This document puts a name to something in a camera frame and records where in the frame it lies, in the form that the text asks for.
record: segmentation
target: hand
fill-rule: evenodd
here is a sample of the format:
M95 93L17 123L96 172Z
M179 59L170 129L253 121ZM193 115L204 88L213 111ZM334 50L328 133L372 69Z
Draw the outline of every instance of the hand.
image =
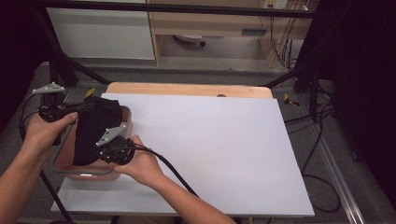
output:
M26 137L21 151L26 151L31 156L50 155L50 149L55 138L60 132L76 120L78 113L71 113L52 123L44 121L38 114L29 120Z
M131 140L143 146L139 136L135 135ZM136 150L134 152L134 157L128 164L118 165L116 163L111 163L111 165L117 173L129 175L140 184L151 188L157 181L161 181L161 179L165 177L158 164L157 158L141 150Z

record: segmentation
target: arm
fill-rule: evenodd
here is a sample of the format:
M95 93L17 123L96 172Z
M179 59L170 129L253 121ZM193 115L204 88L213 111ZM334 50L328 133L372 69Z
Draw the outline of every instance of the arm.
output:
M138 136L132 140L143 145ZM156 158L137 150L126 165L113 164L114 170L157 191L188 223L234 223L217 208L189 193L163 174Z
M47 123L38 114L32 116L21 150L0 177L0 223L16 223L50 157L53 141L76 117L76 113L69 114L56 122Z

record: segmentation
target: person's right hand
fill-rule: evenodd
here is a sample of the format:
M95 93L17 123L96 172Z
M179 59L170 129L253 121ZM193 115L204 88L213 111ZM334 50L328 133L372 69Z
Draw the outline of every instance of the person's right hand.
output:
M143 146L139 136L135 135L131 140L134 143ZM129 175L140 184L151 188L156 182L161 181L161 179L165 177L160 165L158 164L157 158L154 155L141 150L136 150L134 152L134 157L128 164L118 165L116 163L111 163L111 165L115 172Z

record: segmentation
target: box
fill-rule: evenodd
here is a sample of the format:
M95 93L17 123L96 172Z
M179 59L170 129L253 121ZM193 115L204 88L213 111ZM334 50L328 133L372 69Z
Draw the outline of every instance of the box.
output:
M131 110L126 106L122 106L122 123L120 126L122 125L126 126L124 137L129 137L132 132ZM67 130L65 138L53 159L52 168L58 173L65 174L69 179L105 181L117 179L120 174L113 172L110 165L100 159L87 166L72 165L75 153L77 126L78 121Z

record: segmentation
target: person's left hand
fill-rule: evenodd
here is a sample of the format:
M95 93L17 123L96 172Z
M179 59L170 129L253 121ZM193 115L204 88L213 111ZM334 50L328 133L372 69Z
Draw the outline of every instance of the person's left hand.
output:
M34 114L29 120L26 137L21 150L28 149L31 156L46 159L50 155L50 149L55 138L60 132L76 120L78 113L71 113L62 119L49 123L44 121L38 114Z

